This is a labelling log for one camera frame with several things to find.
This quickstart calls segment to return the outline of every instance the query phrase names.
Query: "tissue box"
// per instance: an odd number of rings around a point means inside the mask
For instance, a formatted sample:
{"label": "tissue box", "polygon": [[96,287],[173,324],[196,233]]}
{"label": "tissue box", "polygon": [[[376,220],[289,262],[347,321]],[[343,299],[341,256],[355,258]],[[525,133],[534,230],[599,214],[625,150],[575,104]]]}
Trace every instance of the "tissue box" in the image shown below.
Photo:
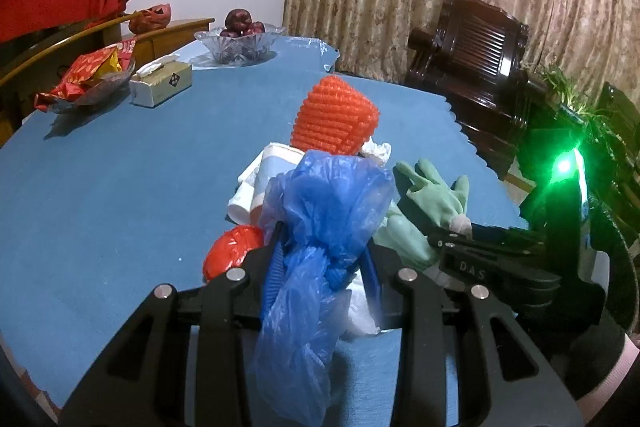
{"label": "tissue box", "polygon": [[129,81],[132,102],[145,107],[156,107],[174,94],[191,86],[191,65],[169,62],[143,78],[137,74]]}

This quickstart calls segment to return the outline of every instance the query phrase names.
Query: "red apple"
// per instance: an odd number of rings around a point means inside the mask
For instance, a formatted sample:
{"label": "red apple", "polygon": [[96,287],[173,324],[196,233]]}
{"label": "red apple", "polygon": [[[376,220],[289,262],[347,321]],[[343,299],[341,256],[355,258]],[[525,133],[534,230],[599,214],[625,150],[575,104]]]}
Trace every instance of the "red apple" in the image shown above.
{"label": "red apple", "polygon": [[221,37],[233,37],[233,38],[236,38],[236,37],[239,37],[239,36],[240,36],[240,34],[239,34],[239,33],[237,33],[237,32],[235,32],[235,31],[227,30],[227,29],[225,28],[224,30],[222,30],[222,31],[220,32],[220,36],[221,36]]}
{"label": "red apple", "polygon": [[261,22],[254,22],[249,26],[249,29],[242,32],[242,36],[245,35],[257,35],[260,33],[264,33],[264,24]]}
{"label": "red apple", "polygon": [[225,19],[225,26],[235,31],[236,33],[242,33],[249,29],[251,25],[251,14],[247,10],[236,8],[231,10]]}
{"label": "red apple", "polygon": [[266,31],[264,29],[264,24],[260,21],[252,22],[249,28],[253,28],[256,33],[264,33]]}

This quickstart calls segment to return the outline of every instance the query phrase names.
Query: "metal screw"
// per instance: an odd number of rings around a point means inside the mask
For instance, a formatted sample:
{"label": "metal screw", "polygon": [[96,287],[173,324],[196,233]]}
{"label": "metal screw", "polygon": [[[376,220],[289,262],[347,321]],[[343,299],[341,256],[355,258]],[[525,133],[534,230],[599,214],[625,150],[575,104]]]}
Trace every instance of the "metal screw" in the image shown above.
{"label": "metal screw", "polygon": [[476,284],[471,288],[471,295],[473,295],[476,299],[480,299],[483,301],[489,296],[489,289],[486,286],[482,286],[481,284]]}
{"label": "metal screw", "polygon": [[398,270],[398,277],[403,281],[411,282],[418,279],[418,272],[413,268],[401,268]]}
{"label": "metal screw", "polygon": [[171,285],[159,284],[154,288],[154,295],[159,299],[166,299],[169,295],[171,295],[172,291],[174,290],[173,288],[171,288]]}
{"label": "metal screw", "polygon": [[241,281],[246,272],[242,268],[230,268],[226,271],[226,278],[230,281]]}

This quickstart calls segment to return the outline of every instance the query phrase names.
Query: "table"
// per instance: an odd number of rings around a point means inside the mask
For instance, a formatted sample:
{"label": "table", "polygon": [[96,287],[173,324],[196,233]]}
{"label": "table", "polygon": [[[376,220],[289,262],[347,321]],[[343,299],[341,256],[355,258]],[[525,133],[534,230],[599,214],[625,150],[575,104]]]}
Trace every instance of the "table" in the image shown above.
{"label": "table", "polygon": [[[190,89],[153,109],[121,96],[95,118],[37,113],[0,150],[0,331],[55,403],[155,285],[202,284],[205,254],[231,228],[238,174],[268,142],[288,141],[301,101],[335,60],[318,49],[283,38],[263,64],[194,71]],[[203,50],[193,42],[178,52]],[[393,145],[390,165],[427,157],[449,183],[468,174],[473,222],[525,226],[446,100],[345,79],[380,109],[374,139]],[[398,350],[398,331],[340,341],[325,425],[388,425]],[[286,425],[259,415],[260,427]]]}

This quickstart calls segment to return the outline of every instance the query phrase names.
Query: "snack bag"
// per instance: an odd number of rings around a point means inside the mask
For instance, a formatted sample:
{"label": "snack bag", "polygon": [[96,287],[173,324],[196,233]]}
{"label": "snack bag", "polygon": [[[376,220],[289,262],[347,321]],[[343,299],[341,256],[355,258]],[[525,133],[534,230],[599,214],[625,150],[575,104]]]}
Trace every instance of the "snack bag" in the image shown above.
{"label": "snack bag", "polygon": [[49,106],[56,102],[75,102],[92,87],[97,86],[105,75],[126,71],[135,44],[136,38],[132,38],[80,55],[56,87],[49,92],[36,94],[33,107],[47,112]]}

